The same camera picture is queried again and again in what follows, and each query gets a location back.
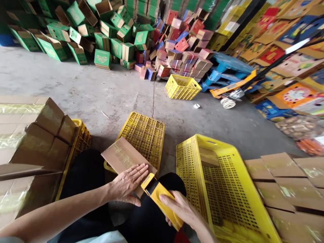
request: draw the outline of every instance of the stack of boxes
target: stack of boxes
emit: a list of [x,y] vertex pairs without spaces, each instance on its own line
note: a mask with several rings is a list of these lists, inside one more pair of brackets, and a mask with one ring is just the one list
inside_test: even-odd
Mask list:
[[0,107],[2,228],[53,202],[76,125],[49,97],[0,96]]
[[323,160],[280,153],[245,161],[283,241],[321,242],[324,239]]

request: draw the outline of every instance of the yellow tape dispenser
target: yellow tape dispenser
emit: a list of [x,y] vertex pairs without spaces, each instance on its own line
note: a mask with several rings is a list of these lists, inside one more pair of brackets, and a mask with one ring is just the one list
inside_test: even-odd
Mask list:
[[160,201],[160,195],[166,195],[173,200],[175,200],[174,196],[165,189],[164,186],[158,180],[154,177],[153,173],[150,173],[146,179],[143,181],[141,187],[143,188],[144,192],[152,198],[152,200],[158,205],[158,207],[161,209],[161,211],[164,213],[165,216],[167,216],[173,227],[179,231],[180,228],[183,225],[183,220],[180,219],[169,207],[165,206]]

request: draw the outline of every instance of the leg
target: leg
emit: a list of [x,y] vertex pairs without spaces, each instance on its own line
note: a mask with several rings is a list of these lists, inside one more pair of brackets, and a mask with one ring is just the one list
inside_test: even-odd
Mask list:
[[[162,176],[159,182],[167,190],[180,191],[186,196],[186,188],[181,178],[175,173]],[[119,232],[127,242],[173,242],[177,231],[165,221],[165,216],[153,200],[144,194],[141,207],[136,207],[129,219],[118,226]]]
[[[60,199],[96,189],[105,184],[104,158],[98,150],[81,152],[66,176]],[[116,230],[110,219],[108,204],[75,221],[48,243],[73,243]]]

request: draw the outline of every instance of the plastic crate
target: plastic crate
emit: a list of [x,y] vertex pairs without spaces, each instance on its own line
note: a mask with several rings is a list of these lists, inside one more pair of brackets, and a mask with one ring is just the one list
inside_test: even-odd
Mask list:
[[89,130],[87,129],[87,127],[85,126],[85,124],[82,122],[82,120],[72,119],[72,121],[74,121],[74,123],[77,125],[77,127],[74,132],[75,135],[74,135],[73,144],[72,144],[69,156],[67,158],[65,169],[64,169],[64,172],[62,175],[62,180],[61,180],[60,186],[58,188],[58,192],[57,192],[55,201],[58,201],[60,199],[63,185],[65,182],[65,178],[66,178],[66,175],[70,168],[70,165],[72,164],[72,162],[75,160],[75,158],[77,157],[77,155],[79,153],[81,153],[83,150],[90,148],[90,145],[91,145],[91,134],[90,134]]
[[[136,150],[151,163],[159,174],[165,124],[137,112],[131,112],[116,141],[124,137]],[[105,161],[104,168],[116,173]]]
[[[202,166],[199,147],[214,151],[220,166]],[[234,146],[196,134],[177,145],[176,161],[187,199],[217,238],[235,243],[281,242]]]
[[200,85],[189,77],[171,74],[165,86],[168,96],[176,100],[192,100],[200,91]]

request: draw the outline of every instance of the gray floor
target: gray floor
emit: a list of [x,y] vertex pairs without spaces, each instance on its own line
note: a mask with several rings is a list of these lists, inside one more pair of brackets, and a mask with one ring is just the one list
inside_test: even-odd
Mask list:
[[[176,171],[176,145],[196,133],[234,145],[243,159],[280,152],[304,156],[247,101],[226,110],[210,93],[192,101],[172,100],[165,83],[141,80],[138,72],[117,64],[108,71],[18,47],[0,47],[0,57],[1,94],[52,97],[66,114],[85,122],[92,146],[100,150],[116,139],[131,111],[164,122],[160,175]],[[200,109],[193,107],[196,103]]]

